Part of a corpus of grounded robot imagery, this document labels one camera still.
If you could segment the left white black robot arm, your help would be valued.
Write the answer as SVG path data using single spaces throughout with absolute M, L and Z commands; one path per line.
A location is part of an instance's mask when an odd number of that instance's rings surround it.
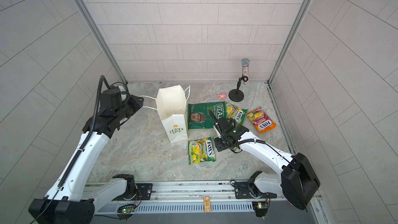
M 133 175 L 117 174 L 84 196 L 89 174 L 115 131 L 143 107 L 144 98 L 129 93 L 126 83 L 108 84 L 100 76 L 94 113 L 86 122 L 78 146 L 55 184 L 42 199 L 34 199 L 29 213 L 38 224 L 89 224 L 114 199 L 142 199 Z

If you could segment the dark green snack bag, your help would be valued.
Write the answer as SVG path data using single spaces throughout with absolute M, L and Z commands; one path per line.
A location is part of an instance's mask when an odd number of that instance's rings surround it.
M 210 102 L 188 105 L 188 129 L 211 129 L 214 125 L 210 111 L 216 119 L 226 117 L 226 102 Z

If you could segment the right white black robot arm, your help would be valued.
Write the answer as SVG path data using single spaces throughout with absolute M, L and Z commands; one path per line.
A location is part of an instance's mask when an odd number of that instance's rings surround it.
M 215 145 L 218 151 L 226 149 L 232 152 L 245 151 L 276 172 L 268 175 L 257 171 L 247 181 L 252 196 L 259 198 L 265 193 L 284 196 L 290 204 L 305 210 L 316 191 L 320 181 L 308 158 L 302 153 L 292 155 L 259 139 L 247 127 L 238 125 L 233 119 L 216 117 L 209 110 L 217 133 Z

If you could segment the white paper shopping bag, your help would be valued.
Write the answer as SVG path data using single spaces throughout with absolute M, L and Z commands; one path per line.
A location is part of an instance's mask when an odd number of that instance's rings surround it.
M 158 90 L 156 108 L 170 143 L 187 141 L 188 104 L 191 87 L 172 86 Z

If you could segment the orange Fox's candy bag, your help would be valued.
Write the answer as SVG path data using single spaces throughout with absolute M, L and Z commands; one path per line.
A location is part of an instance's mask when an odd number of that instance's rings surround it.
M 277 126 L 261 107 L 249 111 L 246 116 L 259 133 L 268 132 Z

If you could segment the green Fox's candy bag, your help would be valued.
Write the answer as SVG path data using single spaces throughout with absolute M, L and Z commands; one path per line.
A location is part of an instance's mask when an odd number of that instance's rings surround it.
M 236 124 L 242 125 L 244 123 L 248 110 L 235 106 L 229 102 L 226 102 L 227 108 L 227 119 L 235 120 Z
M 189 165 L 208 161 L 215 162 L 216 155 L 212 138 L 189 141 L 188 159 Z

